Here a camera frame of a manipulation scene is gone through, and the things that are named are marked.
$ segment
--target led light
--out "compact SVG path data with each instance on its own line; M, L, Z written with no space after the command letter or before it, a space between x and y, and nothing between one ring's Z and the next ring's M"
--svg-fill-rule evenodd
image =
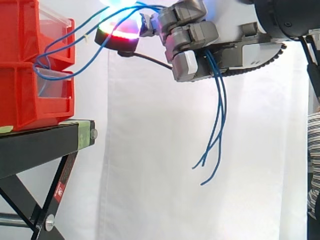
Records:
M101 20L111 15L112 13L118 11L113 7L108 8L102 15ZM104 23L100 24L99 28L107 33L111 34L117 23L119 23L122 19L128 16L133 9L123 11L118 15L110 18ZM112 35L127 39L137 39L140 36L140 30L142 27L142 17L139 12L135 12L130 18L124 21L114 32Z
M100 1L109 6L109 8L101 14L101 21L115 12L118 12L122 8L132 7L136 3L136 0ZM132 14L134 10L134 8L124 10L101 23L95 36L95 42L101 45L104 40L112 34L112 37L105 45L106 48L120 52L134 52L139 42L140 30L142 27L142 16L138 11L135 11Z

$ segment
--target striped shirt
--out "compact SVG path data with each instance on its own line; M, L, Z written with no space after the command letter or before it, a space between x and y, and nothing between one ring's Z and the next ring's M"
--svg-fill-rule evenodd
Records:
M308 208L311 209L311 217L316 219L315 208L320 192L320 112L308 117L308 152L313 168Z

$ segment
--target red storage bin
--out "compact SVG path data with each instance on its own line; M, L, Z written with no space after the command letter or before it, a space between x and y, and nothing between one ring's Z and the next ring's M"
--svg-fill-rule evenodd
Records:
M38 0L0 0L0 16L0 63L34 63L46 46L75 29L73 20L40 5ZM73 34L50 50L74 41ZM63 71L75 64L75 47L52 54L49 60L52 70Z
M42 69L42 74L70 74ZM33 71L31 62L0 63L0 127L14 131L55 126L72 117L74 80L46 81Z

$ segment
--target screw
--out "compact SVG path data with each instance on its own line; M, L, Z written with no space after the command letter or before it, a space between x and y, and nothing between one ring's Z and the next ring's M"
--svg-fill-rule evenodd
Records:
M96 139L98 138L98 131L97 131L97 129L92 129L92 130L90 131L90 138L91 138L92 140L96 140Z
M285 25L287 28L291 28L291 27L292 27L292 23L291 23L291 22L286 22L284 25Z
M47 232L51 232L52 229L54 229L54 227L55 227L55 216L50 214L45 220L44 228Z

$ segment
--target black metal frame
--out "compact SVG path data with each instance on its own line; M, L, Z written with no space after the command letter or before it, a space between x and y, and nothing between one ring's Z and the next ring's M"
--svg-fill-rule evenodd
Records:
M89 124L86 131L95 133L95 123ZM57 214L78 154L79 132L80 124L71 121L51 128L0 135L0 195L17 213L0 213L0 226L29 228L33 231L31 240L64 240L56 227L46 228L46 223L49 216ZM89 146L95 144L95 137L90 138ZM17 174L60 157L60 165L40 207Z

